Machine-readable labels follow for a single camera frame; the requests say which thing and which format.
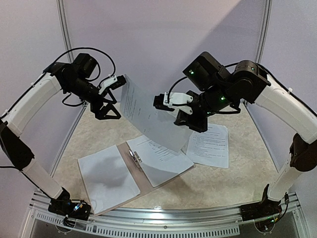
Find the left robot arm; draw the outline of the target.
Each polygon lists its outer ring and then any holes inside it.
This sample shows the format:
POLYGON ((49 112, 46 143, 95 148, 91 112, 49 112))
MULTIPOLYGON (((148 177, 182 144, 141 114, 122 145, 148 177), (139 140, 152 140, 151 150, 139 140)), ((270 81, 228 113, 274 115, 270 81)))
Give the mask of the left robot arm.
MULTIPOLYGON (((58 55, 61 48, 0 48, 0 110, 4 111, 23 93, 28 84, 58 55)), ((26 127, 22 139, 32 149, 41 166, 50 173, 57 165, 62 147, 80 107, 71 108, 61 103, 65 97, 59 92, 51 98, 26 127)), ((0 171, 0 206, 12 209, 26 207, 35 187, 17 170, 0 171)))

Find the brown paper folder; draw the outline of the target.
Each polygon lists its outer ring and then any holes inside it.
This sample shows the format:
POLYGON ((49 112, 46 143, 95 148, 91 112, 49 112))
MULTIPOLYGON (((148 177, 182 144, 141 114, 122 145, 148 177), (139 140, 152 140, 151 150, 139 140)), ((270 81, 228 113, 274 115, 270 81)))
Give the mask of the brown paper folder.
POLYGON ((135 198, 132 198, 130 200, 128 200, 127 202, 124 202, 122 204, 120 204, 118 207, 126 204, 126 203, 129 203, 141 196, 144 196, 150 192, 152 192, 153 190, 159 188, 160 186, 170 182, 171 180, 163 183, 162 185, 158 186, 158 187, 152 187, 151 183, 149 182, 147 176, 145 175, 144 172, 141 172, 137 167, 136 165, 134 164, 133 160, 131 159, 130 155, 129 155, 129 146, 127 143, 123 143, 119 146, 117 146, 121 156, 123 157, 124 161, 125 161, 125 164, 127 166, 127 168, 129 169, 132 177, 134 178, 136 184, 138 185, 140 191, 141 191, 141 194, 139 194, 138 196, 136 196, 135 198))

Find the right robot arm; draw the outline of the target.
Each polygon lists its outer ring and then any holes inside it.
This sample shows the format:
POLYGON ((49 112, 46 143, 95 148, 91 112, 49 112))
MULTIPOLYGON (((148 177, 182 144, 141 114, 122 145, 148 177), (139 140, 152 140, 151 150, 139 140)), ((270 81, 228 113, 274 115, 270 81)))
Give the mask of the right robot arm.
POLYGON ((209 116, 225 114, 226 107, 231 107, 237 114, 240 101, 245 100, 268 110, 295 130, 290 160, 284 164, 274 183, 267 186, 263 200, 256 206, 260 216, 267 216, 296 179, 317 165, 316 113, 265 67, 250 60, 236 63, 234 71, 230 72, 210 53, 203 52, 183 73, 200 94, 193 91, 167 93, 165 104, 179 110, 176 125, 204 132, 209 116))

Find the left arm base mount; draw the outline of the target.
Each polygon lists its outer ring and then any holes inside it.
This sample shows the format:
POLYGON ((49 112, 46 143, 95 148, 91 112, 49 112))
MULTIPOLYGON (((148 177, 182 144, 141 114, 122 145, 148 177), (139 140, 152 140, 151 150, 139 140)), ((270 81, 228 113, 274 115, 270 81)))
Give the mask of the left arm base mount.
POLYGON ((48 211, 68 218, 87 221, 91 205, 84 200, 57 198, 50 201, 48 211))

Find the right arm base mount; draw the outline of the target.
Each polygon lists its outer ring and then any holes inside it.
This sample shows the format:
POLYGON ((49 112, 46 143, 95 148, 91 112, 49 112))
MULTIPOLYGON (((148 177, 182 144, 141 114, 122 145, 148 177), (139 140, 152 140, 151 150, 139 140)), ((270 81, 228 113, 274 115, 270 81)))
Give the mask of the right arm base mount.
POLYGON ((277 220, 279 220, 284 216, 285 212, 282 213, 281 201, 273 201, 268 198, 268 188, 269 184, 264 188, 261 201, 239 206, 243 221, 270 217, 274 214, 278 214, 277 220))

